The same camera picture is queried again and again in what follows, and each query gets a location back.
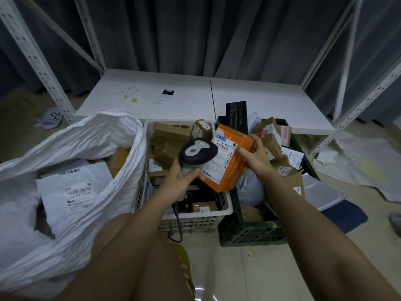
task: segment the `white shelf board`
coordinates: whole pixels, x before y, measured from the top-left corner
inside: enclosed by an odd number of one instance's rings
[[[283,118],[294,134],[330,135],[334,128],[298,85],[211,78],[216,116],[229,102],[246,101],[247,113],[267,119]]]
[[[170,102],[159,100],[165,89],[174,90]],[[116,69],[106,70],[76,116],[82,118],[119,108],[128,108],[143,121],[216,119],[210,78]]]

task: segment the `white plastic basket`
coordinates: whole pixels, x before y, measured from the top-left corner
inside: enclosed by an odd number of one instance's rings
[[[163,122],[166,124],[172,124],[174,126],[180,126],[182,128],[188,128],[192,130],[192,127],[195,121],[184,121],[184,120],[147,120],[143,125],[144,133],[146,135],[146,139],[148,142],[147,147],[147,156],[151,153],[150,148],[150,138],[153,135],[153,128],[155,122]],[[213,135],[216,130],[214,128],[214,124],[212,120],[205,120],[209,126],[213,128]],[[147,171],[149,166],[149,160],[145,159],[145,167],[143,169],[142,178],[139,182],[139,192],[138,198],[136,202],[136,206],[140,207],[143,205],[142,193],[143,193],[143,185],[146,179]],[[192,213],[180,213],[178,216],[183,226],[183,232],[193,232],[193,231],[201,231],[201,230],[211,230],[217,227],[217,225],[221,222],[224,216],[233,213],[233,202],[231,201],[230,193],[218,192],[215,193],[216,204],[219,211],[212,212],[192,212]],[[176,220],[176,216],[174,214],[165,214],[160,223],[159,230],[162,232],[167,231],[177,231],[178,224]]]

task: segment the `person's right hand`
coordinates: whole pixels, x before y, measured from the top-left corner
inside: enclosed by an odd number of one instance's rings
[[[256,142],[256,152],[251,153],[244,148],[239,148],[236,152],[246,160],[248,168],[256,174],[258,180],[262,181],[274,168],[270,164],[262,140],[254,134],[249,136]]]

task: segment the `yellow shoe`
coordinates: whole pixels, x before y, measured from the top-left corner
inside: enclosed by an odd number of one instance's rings
[[[173,247],[174,251],[177,253],[178,258],[180,259],[181,267],[183,269],[184,276],[188,280],[188,288],[192,291],[194,298],[195,298],[195,286],[192,282],[192,275],[191,275],[191,265],[189,263],[188,254],[185,249],[177,243],[170,243]]]

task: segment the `floor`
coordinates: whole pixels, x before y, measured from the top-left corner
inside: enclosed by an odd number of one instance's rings
[[[70,97],[78,108],[85,97]],[[0,160],[24,154],[49,135],[67,126],[45,131],[33,127],[46,107],[54,106],[48,94],[35,95],[19,89],[0,101]],[[389,140],[400,150],[401,131],[395,126],[381,128],[375,124],[353,122],[347,129],[360,137]],[[299,137],[304,149],[313,138]],[[348,195],[368,215],[368,222],[348,234],[384,277],[401,293],[401,238],[388,223],[390,212],[401,213],[401,205],[391,203],[371,187],[355,187],[319,175],[322,182]],[[278,246],[222,248],[217,232],[184,236],[183,246],[191,262],[197,288],[197,300],[312,300],[287,244]]]

